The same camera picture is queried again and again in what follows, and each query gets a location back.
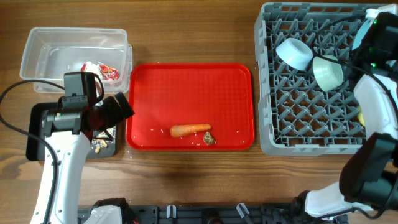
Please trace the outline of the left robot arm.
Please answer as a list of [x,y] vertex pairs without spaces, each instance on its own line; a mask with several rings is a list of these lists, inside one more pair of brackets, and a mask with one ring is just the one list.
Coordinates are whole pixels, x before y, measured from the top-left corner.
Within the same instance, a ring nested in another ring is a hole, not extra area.
[[104,97],[100,77],[91,72],[64,75],[64,96],[44,113],[45,162],[32,223],[76,223],[81,175],[93,134],[134,115],[122,93]]

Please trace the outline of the mint green bowl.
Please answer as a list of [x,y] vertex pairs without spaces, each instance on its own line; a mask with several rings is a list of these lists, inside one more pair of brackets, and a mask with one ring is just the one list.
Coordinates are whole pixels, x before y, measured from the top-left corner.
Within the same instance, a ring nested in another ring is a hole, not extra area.
[[322,91],[330,91],[343,83],[343,70],[340,64],[315,57],[312,62],[313,74]]

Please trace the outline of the light blue bowl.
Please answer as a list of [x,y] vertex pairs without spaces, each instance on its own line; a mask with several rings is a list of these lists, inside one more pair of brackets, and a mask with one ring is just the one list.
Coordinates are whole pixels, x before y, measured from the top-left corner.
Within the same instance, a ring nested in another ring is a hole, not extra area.
[[288,66],[304,71],[312,61],[313,53],[308,45],[294,38],[288,38],[276,47],[279,58]]

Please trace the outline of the light blue plate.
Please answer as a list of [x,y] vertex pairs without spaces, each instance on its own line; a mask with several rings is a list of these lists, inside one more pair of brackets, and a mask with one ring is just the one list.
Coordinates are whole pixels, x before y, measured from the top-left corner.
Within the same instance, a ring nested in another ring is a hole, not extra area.
[[367,31],[369,30],[369,28],[371,27],[373,23],[372,19],[367,19],[362,26],[359,28],[354,41],[353,41],[353,45],[352,45],[352,50],[357,49],[362,42],[362,39],[364,38],[364,36],[366,35]]

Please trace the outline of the orange carrot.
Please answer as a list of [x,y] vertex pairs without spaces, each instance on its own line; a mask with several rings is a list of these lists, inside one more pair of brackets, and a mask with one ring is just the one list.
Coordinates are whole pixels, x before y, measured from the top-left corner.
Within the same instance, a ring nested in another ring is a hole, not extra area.
[[172,137],[178,138],[186,136],[191,133],[207,131],[211,129],[210,124],[186,124],[186,125],[176,125],[170,128],[170,135]]

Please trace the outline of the brown mushroom piece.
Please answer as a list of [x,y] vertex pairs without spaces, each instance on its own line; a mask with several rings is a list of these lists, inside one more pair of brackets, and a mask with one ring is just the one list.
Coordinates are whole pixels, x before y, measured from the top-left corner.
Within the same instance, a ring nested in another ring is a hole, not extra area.
[[206,145],[212,145],[212,144],[215,144],[215,143],[216,143],[215,138],[211,135],[210,132],[206,132],[206,133],[203,135],[203,141],[204,141],[204,143],[205,143]]

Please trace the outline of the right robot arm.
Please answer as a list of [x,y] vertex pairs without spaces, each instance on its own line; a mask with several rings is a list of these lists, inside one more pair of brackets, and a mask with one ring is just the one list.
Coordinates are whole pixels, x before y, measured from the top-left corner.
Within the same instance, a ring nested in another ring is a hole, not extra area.
[[304,193],[304,212],[314,220],[361,212],[369,219],[397,210],[397,5],[368,9],[347,63],[314,51],[313,73],[330,90],[334,68],[344,66],[366,129],[366,141],[346,163],[337,183]]

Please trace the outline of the yellow cup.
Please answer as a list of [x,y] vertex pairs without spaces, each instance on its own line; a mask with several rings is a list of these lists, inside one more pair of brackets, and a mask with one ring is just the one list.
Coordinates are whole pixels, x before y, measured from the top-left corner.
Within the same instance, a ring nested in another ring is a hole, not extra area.
[[364,122],[364,117],[363,117],[363,112],[360,106],[357,107],[359,113],[357,115],[358,121],[362,126],[365,126],[365,122]]

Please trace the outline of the food scraps with rice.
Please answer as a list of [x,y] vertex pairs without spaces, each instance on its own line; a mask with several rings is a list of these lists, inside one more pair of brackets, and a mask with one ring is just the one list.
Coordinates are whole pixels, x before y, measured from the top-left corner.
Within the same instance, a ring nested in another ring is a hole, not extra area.
[[90,157],[112,157],[116,153],[117,127],[94,132],[90,146]]

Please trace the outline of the red snack wrapper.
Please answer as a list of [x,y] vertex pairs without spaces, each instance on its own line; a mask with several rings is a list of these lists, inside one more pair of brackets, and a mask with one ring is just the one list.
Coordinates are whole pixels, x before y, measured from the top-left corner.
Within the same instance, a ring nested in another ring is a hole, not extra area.
[[99,65],[100,74],[103,80],[117,80],[119,78],[119,71],[109,65]]

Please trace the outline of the white tissue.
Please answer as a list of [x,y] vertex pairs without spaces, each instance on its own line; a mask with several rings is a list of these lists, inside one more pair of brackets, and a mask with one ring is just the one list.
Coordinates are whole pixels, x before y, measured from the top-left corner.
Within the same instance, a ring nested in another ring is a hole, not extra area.
[[84,63],[81,68],[81,71],[82,72],[91,72],[91,73],[97,74],[98,76],[101,75],[101,67],[98,64],[92,63],[92,62]]

